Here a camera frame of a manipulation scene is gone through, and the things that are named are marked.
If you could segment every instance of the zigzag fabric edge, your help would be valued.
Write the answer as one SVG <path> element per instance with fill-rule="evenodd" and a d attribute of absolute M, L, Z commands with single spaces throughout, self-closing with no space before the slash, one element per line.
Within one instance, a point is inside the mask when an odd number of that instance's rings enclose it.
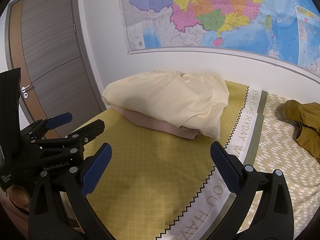
<path fill-rule="evenodd" d="M 212 172 L 216 170 L 215 168 L 216 166 L 213 166 L 213 170 L 210 171 L 210 174 L 208 175 L 207 179 L 205 179 L 205 182 L 202 183 L 202 187 L 199 189 L 200 191 L 196 193 L 197 196 L 193 197 L 193 201 L 189 202 L 189 205 L 185 207 L 185 210 L 181 212 L 181 215 L 179 215 L 177 219 L 173 221 L 173 224 L 169 225 L 169 228 L 166 228 L 163 233 L 160 233 L 160 236 L 157 236 L 156 239 L 160 239 L 162 235 L 165 235 L 167 231 L 171 229 L 172 226 L 176 225 L 177 221 L 180 221 L 180 218 L 183 217 L 183 214 L 188 211 L 188 208 L 191 207 L 191 204 L 194 203 L 196 201 L 195 199 L 199 197 L 199 193 L 202 193 L 201 190 L 205 187 L 205 184 L 208 184 L 207 181 L 210 179 L 210 176 L 213 175 Z"/>
<path fill-rule="evenodd" d="M 229 144 L 229 142 L 230 142 L 230 140 L 231 140 L 231 137 L 232 137 L 234 131 L 236 130 L 236 127 L 237 127 L 238 122 L 239 122 L 239 120 L 240 120 L 240 116 L 241 116 L 241 114 L 242 114 L 242 110 L 244 109 L 245 104 L 246 104 L 246 102 L 247 102 L 248 92 L 249 92 L 249 86 L 248 86 L 248 88 L 247 88 L 247 92 L 246 92 L 246 95 L 245 95 L 245 100 L 244 100 L 243 107 L 240 109 L 240 113 L 239 113 L 239 115 L 238 115 L 236 124 L 234 125 L 234 127 L 233 127 L 233 129 L 232 129 L 232 132 L 231 132 L 231 134 L 230 134 L 230 136 L 229 136 L 229 139 L 228 139 L 228 141 L 227 141 L 227 143 L 226 143 L 226 145 L 225 145 L 225 147 L 224 147 L 225 149 L 227 148 L 227 146 L 228 146 L 228 144 Z M 172 226 L 175 226 L 175 224 L 176 224 L 177 221 L 180 221 L 180 218 L 183 217 L 183 214 L 188 211 L 188 208 L 191 207 L 191 204 L 194 203 L 194 202 L 196 201 L 195 199 L 199 197 L 199 193 L 202 193 L 201 190 L 205 187 L 205 184 L 208 184 L 208 180 L 210 179 L 210 176 L 213 175 L 212 172 L 215 171 L 215 168 L 216 168 L 216 166 L 213 166 L 213 170 L 210 171 L 210 174 L 208 175 L 208 178 L 205 179 L 205 182 L 202 184 L 202 187 L 199 189 L 200 191 L 198 191 L 198 192 L 196 193 L 196 196 L 193 197 L 193 201 L 189 202 L 189 205 L 188 205 L 187 207 L 185 207 L 185 210 L 181 212 L 181 215 L 179 215 L 179 216 L 177 217 L 177 219 L 173 221 L 173 224 L 170 224 L 170 225 L 169 225 L 169 228 L 166 228 L 163 233 L 160 233 L 160 236 L 156 236 L 156 239 L 161 239 L 162 235 L 165 235 L 165 234 L 167 233 L 167 231 L 171 229 Z"/>

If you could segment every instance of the white wall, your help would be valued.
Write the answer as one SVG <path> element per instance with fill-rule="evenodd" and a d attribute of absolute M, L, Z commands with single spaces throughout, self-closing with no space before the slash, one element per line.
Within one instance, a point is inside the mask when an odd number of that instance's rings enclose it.
<path fill-rule="evenodd" d="M 245 57 L 201 52 L 155 52 L 128 55 L 122 15 L 118 0 L 83 0 L 82 18 L 86 24 L 85 43 L 90 44 L 92 58 L 103 87 L 109 83 L 145 71 L 180 70 L 183 72 L 217 72 L 226 80 L 275 93 L 302 103 L 319 102 L 320 85 L 277 64 Z"/>
<path fill-rule="evenodd" d="M 90 61 L 90 65 L 91 65 L 91 69 L 92 69 L 94 78 L 96 80 L 100 94 L 102 95 L 102 92 L 105 89 L 105 87 L 102 84 L 100 73 L 99 73 L 95 58 L 94 58 L 93 51 L 92 51 L 91 41 L 89 38 L 89 32 L 87 29 L 87 23 L 86 23 L 86 18 L 85 18 L 83 0 L 78 0 L 78 4 L 79 4 L 79 15 L 80 15 L 81 29 L 82 29 L 83 38 L 84 38 L 84 44 L 85 44 L 85 47 L 87 50 L 87 55 L 88 55 L 88 58 Z"/>
<path fill-rule="evenodd" d="M 0 17 L 0 73 L 8 70 L 7 61 L 5 57 L 5 49 L 4 49 L 4 25 L 5 25 L 6 14 L 7 14 L 7 8 L 4 10 L 3 14 Z M 30 124 L 20 106 L 19 106 L 19 117 L 20 117 L 21 129 L 25 128 Z"/>

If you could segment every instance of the cream cloth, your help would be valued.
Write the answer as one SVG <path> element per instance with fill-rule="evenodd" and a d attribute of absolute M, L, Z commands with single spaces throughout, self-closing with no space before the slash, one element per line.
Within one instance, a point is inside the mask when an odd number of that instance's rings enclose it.
<path fill-rule="evenodd" d="M 220 138 L 220 117 L 229 91 L 220 74 L 154 71 L 109 84 L 103 101 Z"/>

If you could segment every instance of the mustard yellow cloth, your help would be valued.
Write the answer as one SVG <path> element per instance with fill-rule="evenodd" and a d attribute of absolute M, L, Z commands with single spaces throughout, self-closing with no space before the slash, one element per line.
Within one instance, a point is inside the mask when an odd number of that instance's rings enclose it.
<path fill-rule="evenodd" d="M 222 145 L 231 135 L 248 89 L 226 84 L 230 96 L 221 116 Z M 113 109 L 86 124 L 96 119 L 104 121 L 105 130 L 85 146 L 84 155 L 93 155 L 108 142 L 112 159 L 88 201 L 117 240 L 153 240 L 181 215 L 210 174 L 214 140 L 204 135 L 190 140 L 138 127 Z"/>
<path fill-rule="evenodd" d="M 284 105 L 287 118 L 299 122 L 296 142 L 320 162 L 320 104 L 300 104 L 288 100 Z"/>

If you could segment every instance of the map of china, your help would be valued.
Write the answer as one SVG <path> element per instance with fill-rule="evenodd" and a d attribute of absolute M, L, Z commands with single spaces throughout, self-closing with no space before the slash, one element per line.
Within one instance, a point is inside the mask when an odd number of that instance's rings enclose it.
<path fill-rule="evenodd" d="M 172 7 L 170 20 L 185 32 L 186 27 L 200 24 L 207 31 L 216 31 L 218 37 L 224 31 L 248 25 L 258 15 L 263 0 L 129 0 L 140 10 L 160 12 Z M 213 41 L 220 46 L 222 38 Z"/>

